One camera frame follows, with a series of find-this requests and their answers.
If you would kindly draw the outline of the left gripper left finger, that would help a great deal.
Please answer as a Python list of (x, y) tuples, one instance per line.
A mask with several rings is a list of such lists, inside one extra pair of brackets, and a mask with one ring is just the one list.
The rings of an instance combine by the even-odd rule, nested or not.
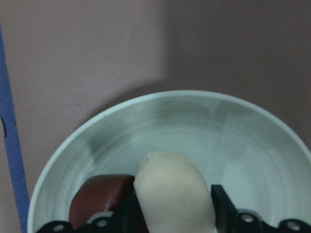
[(147, 231), (134, 187), (114, 212), (97, 213), (76, 230), (69, 220), (51, 221), (38, 230), (40, 233), (146, 233)]

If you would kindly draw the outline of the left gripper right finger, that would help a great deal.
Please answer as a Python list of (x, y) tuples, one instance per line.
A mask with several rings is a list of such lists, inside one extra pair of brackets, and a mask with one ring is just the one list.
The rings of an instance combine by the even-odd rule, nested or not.
[(295, 218), (270, 226), (250, 211), (239, 211), (220, 184), (211, 186), (218, 233), (309, 233), (311, 225)]

